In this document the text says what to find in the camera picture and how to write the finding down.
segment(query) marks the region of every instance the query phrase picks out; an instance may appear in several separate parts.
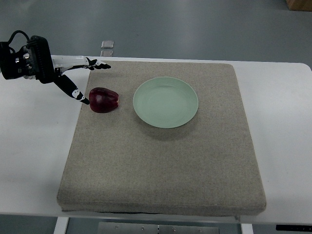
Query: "white table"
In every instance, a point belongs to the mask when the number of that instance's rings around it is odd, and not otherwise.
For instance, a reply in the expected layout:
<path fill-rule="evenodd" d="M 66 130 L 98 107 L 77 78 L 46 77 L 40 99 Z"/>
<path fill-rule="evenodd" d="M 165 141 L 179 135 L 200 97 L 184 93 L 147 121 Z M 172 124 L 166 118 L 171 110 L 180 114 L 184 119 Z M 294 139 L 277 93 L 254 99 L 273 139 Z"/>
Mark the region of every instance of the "white table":
<path fill-rule="evenodd" d="M 234 66 L 267 198 L 242 223 L 312 224 L 312 71 L 300 63 L 216 62 Z M 84 93 L 89 70 L 66 72 Z M 63 213 L 56 196 L 81 103 L 55 84 L 5 80 L 0 74 L 0 214 L 85 216 L 199 222 L 234 217 Z"/>

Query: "green plate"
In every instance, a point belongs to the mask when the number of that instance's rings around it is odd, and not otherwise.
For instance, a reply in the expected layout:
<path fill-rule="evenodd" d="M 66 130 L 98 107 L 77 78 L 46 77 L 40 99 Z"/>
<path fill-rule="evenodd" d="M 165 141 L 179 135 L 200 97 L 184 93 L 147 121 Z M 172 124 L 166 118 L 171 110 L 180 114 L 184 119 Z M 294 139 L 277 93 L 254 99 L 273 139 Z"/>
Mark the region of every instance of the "green plate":
<path fill-rule="evenodd" d="M 138 87 L 133 107 L 146 123 L 158 128 L 175 128 L 194 117 L 198 97 L 194 89 L 180 79 L 157 77 Z"/>

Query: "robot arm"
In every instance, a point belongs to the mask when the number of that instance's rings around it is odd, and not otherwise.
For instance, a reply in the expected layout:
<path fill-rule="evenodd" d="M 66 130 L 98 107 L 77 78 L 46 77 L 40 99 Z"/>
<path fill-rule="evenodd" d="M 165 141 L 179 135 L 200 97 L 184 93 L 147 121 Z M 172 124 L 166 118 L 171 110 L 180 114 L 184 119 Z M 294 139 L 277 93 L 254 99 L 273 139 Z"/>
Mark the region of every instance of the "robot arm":
<path fill-rule="evenodd" d="M 17 33 L 25 35 L 27 45 L 15 52 L 9 44 Z M 38 79 L 43 84 L 54 82 L 68 96 L 89 104 L 77 86 L 63 74 L 77 68 L 94 70 L 109 69 L 111 66 L 85 56 L 52 56 L 45 38 L 29 38 L 23 31 L 15 31 L 8 42 L 0 42 L 0 69 L 5 79 L 24 77 Z"/>

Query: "cardboard box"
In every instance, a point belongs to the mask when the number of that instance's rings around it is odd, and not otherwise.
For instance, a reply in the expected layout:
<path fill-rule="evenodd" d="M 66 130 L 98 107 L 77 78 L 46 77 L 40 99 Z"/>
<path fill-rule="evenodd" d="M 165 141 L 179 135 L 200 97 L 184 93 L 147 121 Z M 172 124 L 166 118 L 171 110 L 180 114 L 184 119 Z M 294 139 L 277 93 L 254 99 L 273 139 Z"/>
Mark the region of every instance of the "cardboard box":
<path fill-rule="evenodd" d="M 312 0 L 286 0 L 292 11 L 312 11 Z"/>

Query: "floor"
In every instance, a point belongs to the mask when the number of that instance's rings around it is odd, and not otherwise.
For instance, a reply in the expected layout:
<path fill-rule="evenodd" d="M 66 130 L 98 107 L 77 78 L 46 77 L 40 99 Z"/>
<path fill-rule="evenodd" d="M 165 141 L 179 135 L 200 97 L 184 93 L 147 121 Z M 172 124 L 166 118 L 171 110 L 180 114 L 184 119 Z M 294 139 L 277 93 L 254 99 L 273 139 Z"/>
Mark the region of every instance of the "floor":
<path fill-rule="evenodd" d="M 312 67 L 312 12 L 285 0 L 11 0 L 0 8 L 0 41 L 15 30 L 45 37 L 53 55 L 300 62 Z M 11 46 L 25 45 L 17 35 Z M 67 234 L 96 233 L 99 220 L 70 219 Z M 0 234 L 52 234 L 55 217 L 0 215 Z M 274 234 L 274 225 L 254 225 Z"/>

